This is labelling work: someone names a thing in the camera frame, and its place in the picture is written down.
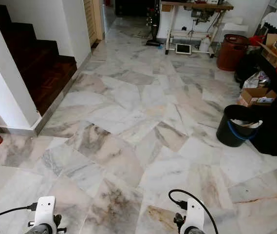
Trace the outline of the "black plastic bucket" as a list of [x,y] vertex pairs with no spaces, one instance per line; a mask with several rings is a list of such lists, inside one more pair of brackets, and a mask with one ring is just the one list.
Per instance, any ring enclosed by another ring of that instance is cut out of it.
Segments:
[[253,139],[263,120],[256,111],[243,105],[228,105],[223,110],[216,137],[229,147],[239,147]]

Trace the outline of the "black low cabinet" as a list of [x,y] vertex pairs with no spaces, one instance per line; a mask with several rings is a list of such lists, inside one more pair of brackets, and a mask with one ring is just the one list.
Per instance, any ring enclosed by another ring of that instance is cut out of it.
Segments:
[[[259,69],[269,76],[269,90],[277,94],[276,68],[261,54],[254,54],[253,58]],[[277,97],[269,106],[253,105],[251,109],[263,119],[263,124],[250,142],[260,153],[277,156]]]

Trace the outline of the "small brown cardboard box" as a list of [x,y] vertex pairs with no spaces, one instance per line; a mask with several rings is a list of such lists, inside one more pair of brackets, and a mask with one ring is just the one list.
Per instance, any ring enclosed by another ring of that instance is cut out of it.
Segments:
[[244,88],[241,90],[237,105],[250,107],[252,105],[269,106],[277,98],[277,93],[267,88]]

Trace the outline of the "crumpled plastic bag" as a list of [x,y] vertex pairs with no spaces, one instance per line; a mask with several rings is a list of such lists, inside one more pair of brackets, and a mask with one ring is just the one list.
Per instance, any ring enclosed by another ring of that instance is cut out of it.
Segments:
[[258,71],[250,76],[241,86],[242,89],[247,88],[265,88],[270,84],[270,78],[264,71]]

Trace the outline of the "dark wooden staircase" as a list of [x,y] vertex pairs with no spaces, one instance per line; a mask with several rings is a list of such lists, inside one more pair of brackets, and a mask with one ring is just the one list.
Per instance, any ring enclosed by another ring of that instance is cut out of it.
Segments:
[[33,24],[13,22],[4,5],[0,31],[37,110],[45,114],[77,71],[74,57],[60,55],[56,41],[36,38]]

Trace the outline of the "black bag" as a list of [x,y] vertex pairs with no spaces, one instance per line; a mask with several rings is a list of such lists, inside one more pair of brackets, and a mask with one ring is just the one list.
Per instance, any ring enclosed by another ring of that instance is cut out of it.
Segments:
[[239,84],[239,87],[242,89],[243,85],[248,78],[253,76],[255,73],[261,71],[257,60],[260,58],[259,53],[249,53],[245,54],[243,58],[241,58],[238,66],[234,72],[234,79]]

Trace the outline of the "white framed tablet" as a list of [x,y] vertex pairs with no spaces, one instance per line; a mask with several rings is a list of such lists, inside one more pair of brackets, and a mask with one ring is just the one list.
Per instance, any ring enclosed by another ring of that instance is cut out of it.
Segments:
[[189,44],[175,44],[174,51],[175,51],[176,54],[191,55],[192,54],[192,45],[189,45]]

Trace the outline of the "white plastic bottle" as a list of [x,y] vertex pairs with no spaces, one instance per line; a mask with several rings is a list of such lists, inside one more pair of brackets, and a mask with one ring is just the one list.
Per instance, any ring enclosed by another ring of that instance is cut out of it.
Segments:
[[207,35],[205,37],[202,38],[200,44],[199,44],[199,51],[203,52],[203,53],[207,53],[209,51],[210,48],[210,36]]

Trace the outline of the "open brown cardboard box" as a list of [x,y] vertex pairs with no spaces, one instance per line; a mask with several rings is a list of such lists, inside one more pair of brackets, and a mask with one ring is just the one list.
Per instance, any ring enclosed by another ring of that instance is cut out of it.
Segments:
[[260,45],[263,48],[261,55],[263,55],[272,66],[277,67],[277,34],[267,34],[265,43]]

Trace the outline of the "black upright vacuum cleaner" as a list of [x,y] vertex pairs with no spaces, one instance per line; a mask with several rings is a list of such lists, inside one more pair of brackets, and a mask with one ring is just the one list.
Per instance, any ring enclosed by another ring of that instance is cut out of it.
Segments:
[[150,27],[151,38],[146,41],[146,45],[159,47],[162,44],[157,40],[160,29],[160,0],[153,0],[153,6],[148,7],[147,23]]

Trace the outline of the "white box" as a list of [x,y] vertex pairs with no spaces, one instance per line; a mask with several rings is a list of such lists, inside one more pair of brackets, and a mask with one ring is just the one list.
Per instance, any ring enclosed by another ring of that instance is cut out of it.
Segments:
[[222,32],[224,34],[245,35],[249,29],[249,26],[243,23],[242,17],[225,18],[222,22]]

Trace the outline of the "light wooden door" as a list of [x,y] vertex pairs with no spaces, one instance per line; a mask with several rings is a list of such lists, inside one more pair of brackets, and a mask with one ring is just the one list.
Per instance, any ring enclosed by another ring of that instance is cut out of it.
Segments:
[[91,48],[104,38],[104,25],[101,0],[83,0],[85,18],[89,33]]

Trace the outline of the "sewing machine table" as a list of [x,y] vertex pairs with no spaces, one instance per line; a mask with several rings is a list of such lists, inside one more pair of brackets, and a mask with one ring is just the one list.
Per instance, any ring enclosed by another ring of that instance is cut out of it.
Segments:
[[[207,13],[218,13],[218,15],[211,21],[210,27],[205,32],[195,31],[193,28],[190,31],[183,30],[174,30],[174,23],[176,19],[176,13],[178,12],[177,7],[182,6],[185,8],[189,8],[191,10],[197,9],[201,12],[200,16],[195,20],[195,23],[198,24],[201,20],[205,19],[205,21],[209,20],[209,16]],[[160,1],[160,13],[168,13],[171,12],[171,20],[169,22],[169,27],[167,30],[167,38],[164,46],[165,55],[169,53],[169,51],[175,51],[176,47],[171,47],[172,40],[176,37],[185,38],[187,40],[193,40],[194,38],[198,38],[199,36],[205,36],[209,38],[209,43],[212,44],[215,38],[215,35],[219,29],[219,25],[222,21],[222,17],[230,11],[234,9],[234,6],[227,2],[223,2],[221,4],[218,3],[217,0],[208,0],[203,1],[200,0],[198,3],[195,1],[192,2],[179,2],[179,1]]]

